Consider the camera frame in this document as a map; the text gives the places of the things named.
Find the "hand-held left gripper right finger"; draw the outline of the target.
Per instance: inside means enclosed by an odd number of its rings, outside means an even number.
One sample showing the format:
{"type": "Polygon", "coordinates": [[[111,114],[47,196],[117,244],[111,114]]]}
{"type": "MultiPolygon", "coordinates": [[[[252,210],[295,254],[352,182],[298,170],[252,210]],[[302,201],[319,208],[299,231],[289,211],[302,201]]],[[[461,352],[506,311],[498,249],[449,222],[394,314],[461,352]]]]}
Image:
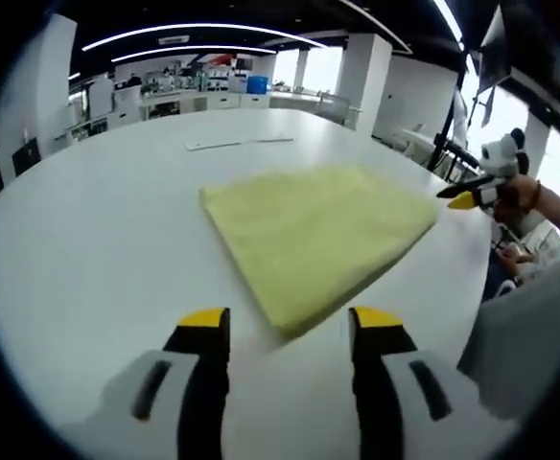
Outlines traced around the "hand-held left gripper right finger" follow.
{"type": "Polygon", "coordinates": [[[480,402],[476,384],[417,349],[402,319],[348,311],[362,459],[494,459],[516,431],[480,402]]]}

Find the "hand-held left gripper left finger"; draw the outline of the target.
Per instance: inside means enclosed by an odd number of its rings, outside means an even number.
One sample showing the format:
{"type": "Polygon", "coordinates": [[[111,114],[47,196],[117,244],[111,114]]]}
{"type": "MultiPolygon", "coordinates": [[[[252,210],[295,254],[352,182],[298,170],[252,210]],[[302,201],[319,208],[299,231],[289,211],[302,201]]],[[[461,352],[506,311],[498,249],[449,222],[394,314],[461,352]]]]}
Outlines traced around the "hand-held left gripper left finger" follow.
{"type": "Polygon", "coordinates": [[[230,310],[189,313],[161,349],[112,378],[98,408],[62,436],[86,459],[220,459],[229,358],[230,310]]]}

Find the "person's right hand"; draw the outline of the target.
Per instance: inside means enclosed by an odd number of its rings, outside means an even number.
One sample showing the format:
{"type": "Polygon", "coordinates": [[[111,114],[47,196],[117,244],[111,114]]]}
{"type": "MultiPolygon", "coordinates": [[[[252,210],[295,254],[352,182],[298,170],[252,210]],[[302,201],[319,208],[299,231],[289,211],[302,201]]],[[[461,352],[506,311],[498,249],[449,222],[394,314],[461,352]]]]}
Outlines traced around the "person's right hand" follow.
{"type": "Polygon", "coordinates": [[[541,184],[538,180],[517,174],[496,187],[497,202],[493,217],[496,221],[510,220],[530,212],[539,199],[541,184]]]}

